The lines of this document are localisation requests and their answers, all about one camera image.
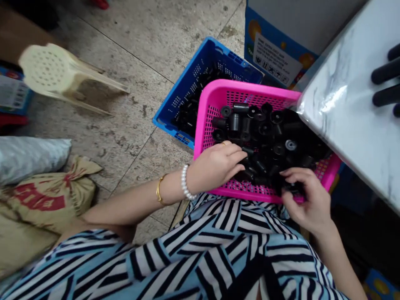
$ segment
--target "white bag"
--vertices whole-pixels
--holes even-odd
[[[0,186],[58,171],[65,164],[70,148],[71,140],[0,137]]]

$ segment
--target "pearl bracelet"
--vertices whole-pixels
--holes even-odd
[[[189,190],[188,190],[188,185],[186,184],[186,174],[187,174],[187,172],[188,172],[188,168],[189,168],[189,165],[188,164],[186,164],[186,165],[184,165],[183,166],[183,169],[182,169],[182,177],[181,177],[181,185],[182,185],[182,190],[183,190],[183,193],[185,194],[185,197],[187,198],[187,199],[189,199],[189,200],[194,200],[194,199],[196,199],[196,196],[197,195],[192,195],[190,192],[189,192]]]

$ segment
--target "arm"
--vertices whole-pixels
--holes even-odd
[[[246,156],[246,152],[229,141],[206,149],[187,170],[186,183],[190,193],[198,194],[221,186],[237,172],[244,170],[244,166],[238,162]],[[160,183],[160,195],[166,205],[172,205],[185,198],[181,187],[181,174],[182,170],[170,173]],[[154,180],[133,187],[109,201],[92,207],[73,221],[58,243],[81,231],[94,228],[109,229],[125,241],[132,241],[132,227],[163,208],[156,195],[158,183],[159,180]]]
[[[297,204],[292,193],[282,191],[282,200],[290,217],[310,231],[317,241],[317,251],[331,272],[338,290],[350,299],[367,299],[351,267],[336,225],[330,217],[330,195],[310,169],[291,168],[281,172],[289,183],[302,182],[307,201]]]

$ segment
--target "burlap sack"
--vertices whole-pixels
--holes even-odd
[[[83,176],[101,169],[76,156],[68,173],[35,175],[22,181],[8,203],[24,221],[62,234],[74,216],[90,207],[96,186]]]
[[[0,201],[0,279],[39,258],[59,238],[18,220],[19,216]]]

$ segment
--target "woman's left hand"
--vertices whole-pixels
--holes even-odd
[[[207,148],[187,170],[186,183],[189,192],[207,192],[223,185],[245,169],[238,164],[245,157],[247,153],[230,141]]]

